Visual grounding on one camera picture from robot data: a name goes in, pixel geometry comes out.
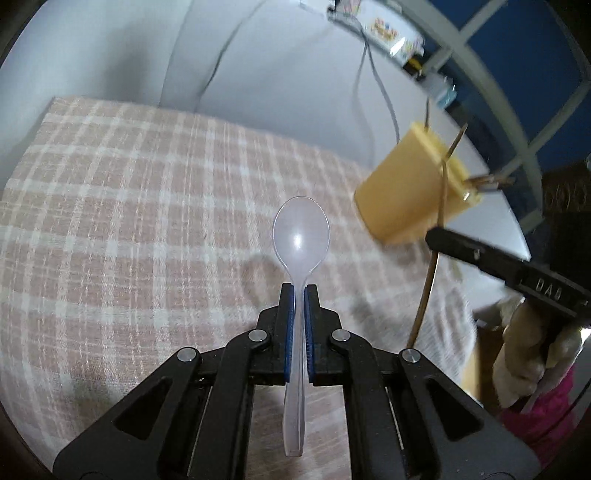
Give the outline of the clear plastic spoon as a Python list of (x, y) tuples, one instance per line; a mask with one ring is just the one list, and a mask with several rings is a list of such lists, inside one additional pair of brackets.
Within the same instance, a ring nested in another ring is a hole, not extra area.
[(300, 457), (305, 439), (304, 287), (308, 277), (328, 255), (329, 220), (320, 204), (297, 196), (287, 200), (273, 220), (273, 248), (294, 285), (294, 322), (290, 342), (290, 380), (283, 400), (283, 449)]

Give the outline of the yellow plastic utensil cup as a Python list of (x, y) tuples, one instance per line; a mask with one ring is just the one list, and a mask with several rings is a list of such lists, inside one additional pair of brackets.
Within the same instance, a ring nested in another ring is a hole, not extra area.
[(449, 147), (414, 122), (353, 199), (370, 234), (384, 245), (423, 239), (437, 225), (442, 161)]

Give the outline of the pink white cloth pile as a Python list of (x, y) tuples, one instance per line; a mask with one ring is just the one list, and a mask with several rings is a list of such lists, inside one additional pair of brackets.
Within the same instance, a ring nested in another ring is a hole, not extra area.
[(583, 328), (564, 329), (543, 359), (543, 323), (526, 300), (510, 296), (496, 307), (504, 326), (492, 374), (499, 419), (547, 466), (575, 429), (570, 395), (574, 364), (583, 350)]

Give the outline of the brown cardboard box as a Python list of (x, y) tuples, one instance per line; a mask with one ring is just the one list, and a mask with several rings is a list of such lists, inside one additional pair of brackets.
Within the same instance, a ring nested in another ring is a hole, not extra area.
[(501, 327), (477, 328), (475, 347), (462, 374), (461, 386), (492, 414), (500, 412), (493, 384), (493, 366), (503, 345)]

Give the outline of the black yellow pot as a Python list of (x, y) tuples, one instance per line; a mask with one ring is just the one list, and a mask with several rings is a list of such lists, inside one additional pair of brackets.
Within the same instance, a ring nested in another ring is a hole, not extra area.
[(403, 70), (418, 82), (422, 82), (422, 80), (425, 78), (423, 66), (415, 57), (408, 59), (406, 64), (403, 66)]

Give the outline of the pink plaid cloth mat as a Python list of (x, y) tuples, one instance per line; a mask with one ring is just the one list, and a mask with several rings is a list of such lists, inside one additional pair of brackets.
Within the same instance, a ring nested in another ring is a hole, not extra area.
[(430, 252), (370, 237), (353, 203), (366, 176), (211, 117), (53, 100), (1, 198), (1, 401), (41, 463), (176, 350), (221, 347), (276, 304), (271, 228), (296, 196), (331, 225), (322, 305), (403, 348)]

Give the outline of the white floral rice cooker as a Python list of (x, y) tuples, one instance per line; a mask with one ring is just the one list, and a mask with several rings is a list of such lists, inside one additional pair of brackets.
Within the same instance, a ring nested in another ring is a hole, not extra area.
[(382, 48), (400, 66), (424, 54), (425, 38), (402, 14), (401, 7), (387, 1), (335, 1), (329, 16), (362, 29), (370, 42)]

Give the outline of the window frame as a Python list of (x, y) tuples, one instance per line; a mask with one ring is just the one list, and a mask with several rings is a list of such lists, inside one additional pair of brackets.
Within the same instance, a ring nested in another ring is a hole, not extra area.
[(587, 1), (404, 1), (434, 44), (426, 71), (456, 70), (488, 107), (509, 152), (496, 166), (529, 192), (509, 199), (529, 241), (545, 231), (544, 173), (590, 157)]

